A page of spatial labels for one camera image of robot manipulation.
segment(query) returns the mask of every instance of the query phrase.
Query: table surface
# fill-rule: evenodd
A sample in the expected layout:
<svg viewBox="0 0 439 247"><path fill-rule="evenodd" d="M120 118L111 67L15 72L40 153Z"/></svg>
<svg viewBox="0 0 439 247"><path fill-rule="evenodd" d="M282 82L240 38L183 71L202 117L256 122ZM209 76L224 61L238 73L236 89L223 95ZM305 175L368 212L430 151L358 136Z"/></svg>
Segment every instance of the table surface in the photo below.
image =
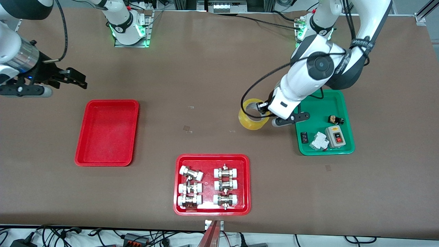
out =
<svg viewBox="0 0 439 247"><path fill-rule="evenodd" d="M371 64L343 91L355 152L309 157L299 153L294 127L248 131L237 119L245 90L289 61L291 30L165 12L148 49L113 48L102 13L72 8L65 15L68 53L58 66L84 73L89 87L61 85L45 99L0 98L1 223L203 230L208 217L173 211L176 158L243 153L251 162L252 209L209 217L225 220L226 231L439 238L439 66L427 29L413 17L388 18ZM252 17L292 25L277 15ZM345 19L336 26L334 42L348 47ZM52 58L62 53L57 10L24 21L19 32ZM249 97L266 98L286 72ZM76 166L86 103L121 98L140 102L133 162Z"/></svg>

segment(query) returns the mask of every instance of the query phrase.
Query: roll of tape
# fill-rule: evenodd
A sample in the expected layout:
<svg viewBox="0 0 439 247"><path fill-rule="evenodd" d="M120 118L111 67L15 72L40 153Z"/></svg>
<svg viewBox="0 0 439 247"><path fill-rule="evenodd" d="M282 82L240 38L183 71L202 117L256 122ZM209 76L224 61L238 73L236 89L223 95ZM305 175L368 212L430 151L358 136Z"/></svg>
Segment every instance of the roll of tape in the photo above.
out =
<svg viewBox="0 0 439 247"><path fill-rule="evenodd" d="M259 103L259 102L263 102L263 101L260 100L260 99L251 98L251 99L248 99L248 100L246 100L244 102L243 107L244 107L244 109L246 111L248 109L255 109L255 110L257 110L258 108L256 107L256 103ZM270 112L266 112L263 116L269 115L269 114L270 114ZM239 119L239 122L241 123L241 125L244 128L246 128L248 130L251 130L251 131L256 131L256 130L262 128L262 126L264 126L268 122L269 117L262 118L260 120L256 120L255 121L255 120L250 119L249 116L247 116L242 111L242 109L240 109L239 110L239 114L238 114L238 119Z"/></svg>

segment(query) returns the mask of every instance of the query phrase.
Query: red tray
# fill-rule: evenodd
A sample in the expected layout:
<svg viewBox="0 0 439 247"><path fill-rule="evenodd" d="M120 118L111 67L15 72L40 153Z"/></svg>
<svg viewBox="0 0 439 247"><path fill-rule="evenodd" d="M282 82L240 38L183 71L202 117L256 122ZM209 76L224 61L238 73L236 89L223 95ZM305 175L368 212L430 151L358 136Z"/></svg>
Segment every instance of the red tray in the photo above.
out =
<svg viewBox="0 0 439 247"><path fill-rule="evenodd" d="M92 100L85 107L75 163L82 167L124 167L133 157L139 103Z"/></svg>
<svg viewBox="0 0 439 247"><path fill-rule="evenodd" d="M237 195L238 204L223 207L213 204L213 195L219 191L214 190L213 169L223 167L224 163L231 169L237 169L238 189L230 193ZM203 184L203 204L198 205L195 210L186 210L177 204L178 184L184 183L186 178L179 174L181 166L190 167L192 170L200 170L204 173L201 183ZM250 204L250 161L243 154L182 154L177 158L174 183L174 211L178 215L246 215L249 213Z"/></svg>

